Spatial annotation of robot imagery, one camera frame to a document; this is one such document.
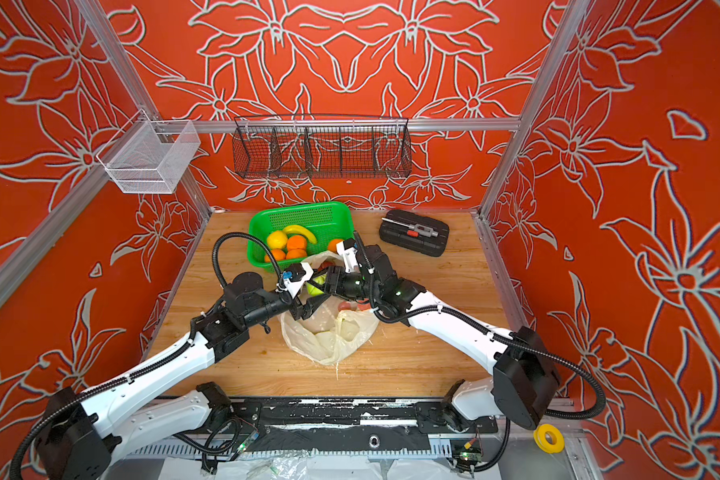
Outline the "orange toy fruit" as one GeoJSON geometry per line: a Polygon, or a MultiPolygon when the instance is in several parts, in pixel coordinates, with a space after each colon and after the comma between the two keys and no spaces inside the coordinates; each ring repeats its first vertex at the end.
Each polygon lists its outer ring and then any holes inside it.
{"type": "Polygon", "coordinates": [[[264,261],[267,263],[270,263],[272,259],[275,259],[277,262],[281,262],[287,258],[287,254],[282,249],[271,249],[270,254],[266,253],[264,255],[264,261]]]}

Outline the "translucent printed plastic bag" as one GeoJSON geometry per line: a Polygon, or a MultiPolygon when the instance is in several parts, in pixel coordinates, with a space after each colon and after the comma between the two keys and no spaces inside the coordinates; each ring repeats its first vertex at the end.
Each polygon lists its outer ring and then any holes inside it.
{"type": "Polygon", "coordinates": [[[286,345],[310,361],[336,366],[372,338],[380,322],[367,304],[331,297],[306,320],[281,314],[280,331],[286,345]]]}

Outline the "green toy fruit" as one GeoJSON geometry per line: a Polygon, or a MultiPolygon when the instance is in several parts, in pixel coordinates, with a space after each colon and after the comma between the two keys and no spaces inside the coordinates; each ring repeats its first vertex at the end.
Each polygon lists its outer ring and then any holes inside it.
{"type": "Polygon", "coordinates": [[[324,286],[326,281],[326,275],[313,277],[306,282],[307,294],[310,297],[317,297],[325,293],[324,286]]]}

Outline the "yellow toy lemon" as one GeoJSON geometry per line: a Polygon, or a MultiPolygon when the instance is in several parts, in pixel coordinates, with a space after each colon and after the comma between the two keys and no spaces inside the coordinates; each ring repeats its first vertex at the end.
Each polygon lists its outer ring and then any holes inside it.
{"type": "Polygon", "coordinates": [[[267,236],[266,244],[271,250],[285,250],[288,244],[288,235],[282,230],[276,230],[267,236]]]}

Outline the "orange toy tangerine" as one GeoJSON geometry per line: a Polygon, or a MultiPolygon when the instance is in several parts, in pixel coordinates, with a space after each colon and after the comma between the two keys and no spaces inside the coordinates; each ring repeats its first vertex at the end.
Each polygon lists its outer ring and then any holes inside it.
{"type": "Polygon", "coordinates": [[[307,251],[305,249],[289,249],[286,253],[286,258],[291,259],[303,259],[307,257],[307,251]]]}

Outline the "orange toy bell pepper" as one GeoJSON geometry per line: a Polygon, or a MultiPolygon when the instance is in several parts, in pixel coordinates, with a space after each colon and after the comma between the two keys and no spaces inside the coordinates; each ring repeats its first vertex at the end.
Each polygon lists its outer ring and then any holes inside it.
{"type": "Polygon", "coordinates": [[[286,248],[291,250],[306,250],[308,246],[307,239],[302,235],[293,235],[288,238],[286,248]]]}

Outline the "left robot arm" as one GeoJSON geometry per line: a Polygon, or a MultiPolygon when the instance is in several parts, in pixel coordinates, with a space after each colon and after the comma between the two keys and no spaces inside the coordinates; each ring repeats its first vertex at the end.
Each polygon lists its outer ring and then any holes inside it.
{"type": "Polygon", "coordinates": [[[215,243],[211,263],[223,289],[209,311],[193,318],[189,331],[172,346],[129,371],[80,393],[65,388],[49,400],[40,422],[21,441],[9,476],[22,476],[24,457],[38,454],[51,479],[96,479],[126,452],[126,423],[137,424],[144,406],[170,387],[225,359],[250,338],[252,327],[297,310],[299,292],[313,274],[306,262],[276,266],[276,287],[268,291],[262,277],[244,272],[227,281],[219,250],[235,233],[215,243]]]}

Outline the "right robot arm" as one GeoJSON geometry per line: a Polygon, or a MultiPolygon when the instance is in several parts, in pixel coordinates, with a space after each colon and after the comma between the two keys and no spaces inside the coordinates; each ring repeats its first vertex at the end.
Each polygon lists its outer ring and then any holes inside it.
{"type": "Polygon", "coordinates": [[[344,267],[328,272],[325,285],[330,293],[367,301],[380,322],[429,333],[488,373],[488,378],[480,381],[456,383],[446,395],[447,407],[458,418],[472,421],[501,415],[533,430],[546,416],[585,420],[604,411],[606,394],[600,382],[581,366],[550,353],[534,330],[522,327],[512,331],[491,325],[448,305],[424,286],[398,276],[376,245],[345,240],[336,249],[344,267]],[[592,406],[579,411],[552,408],[562,384],[560,367],[592,388],[592,406]]]}

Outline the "black tool case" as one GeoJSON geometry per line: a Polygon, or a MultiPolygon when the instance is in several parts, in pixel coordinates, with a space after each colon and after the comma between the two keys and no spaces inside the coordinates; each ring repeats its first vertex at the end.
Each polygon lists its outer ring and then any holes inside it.
{"type": "Polygon", "coordinates": [[[445,252],[449,234],[445,222],[400,209],[389,210],[379,228],[382,241],[430,257],[445,252]]]}

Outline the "green plastic basket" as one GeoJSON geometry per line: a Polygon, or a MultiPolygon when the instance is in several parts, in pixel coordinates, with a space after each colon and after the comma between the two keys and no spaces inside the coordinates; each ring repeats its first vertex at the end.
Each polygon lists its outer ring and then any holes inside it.
{"type": "Polygon", "coordinates": [[[348,206],[337,201],[263,210],[249,222],[248,233],[264,243],[281,268],[323,252],[334,252],[352,237],[348,206]]]}

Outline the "yellow toy banana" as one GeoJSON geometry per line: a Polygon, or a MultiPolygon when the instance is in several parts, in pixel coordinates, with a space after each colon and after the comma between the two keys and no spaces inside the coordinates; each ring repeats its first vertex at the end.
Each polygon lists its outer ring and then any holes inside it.
{"type": "Polygon", "coordinates": [[[288,225],[282,229],[287,235],[302,235],[310,244],[316,245],[318,243],[316,235],[308,228],[302,225],[288,225]]]}

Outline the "crumpled clear plastic scrap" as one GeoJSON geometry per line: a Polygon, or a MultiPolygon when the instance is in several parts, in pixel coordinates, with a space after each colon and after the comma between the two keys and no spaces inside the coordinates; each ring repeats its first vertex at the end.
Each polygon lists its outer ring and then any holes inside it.
{"type": "Polygon", "coordinates": [[[301,480],[310,478],[312,458],[301,456],[276,457],[265,460],[250,471],[250,479],[301,480]]]}

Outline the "yellow tape roll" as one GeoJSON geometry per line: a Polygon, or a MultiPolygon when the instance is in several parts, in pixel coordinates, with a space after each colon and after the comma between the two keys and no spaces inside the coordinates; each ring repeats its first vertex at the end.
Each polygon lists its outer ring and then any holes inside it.
{"type": "Polygon", "coordinates": [[[550,455],[561,453],[565,449],[563,434],[551,424],[539,425],[533,432],[533,439],[540,450],[550,455]]]}

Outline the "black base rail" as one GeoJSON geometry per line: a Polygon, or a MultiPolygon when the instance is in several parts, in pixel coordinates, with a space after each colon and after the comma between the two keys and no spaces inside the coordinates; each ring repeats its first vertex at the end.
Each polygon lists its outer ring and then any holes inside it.
{"type": "Polygon", "coordinates": [[[261,454],[448,457],[454,446],[499,433],[493,417],[449,426],[438,398],[241,397],[232,405],[245,432],[259,431],[250,451],[261,454]]]}

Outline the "clear plastic wall bin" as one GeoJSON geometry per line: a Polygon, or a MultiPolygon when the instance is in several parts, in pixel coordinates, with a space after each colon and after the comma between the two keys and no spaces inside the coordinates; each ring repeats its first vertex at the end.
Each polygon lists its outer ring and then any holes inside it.
{"type": "Polygon", "coordinates": [[[108,140],[96,160],[125,194],[170,194],[200,147],[193,122],[163,124],[139,110],[108,140]]]}

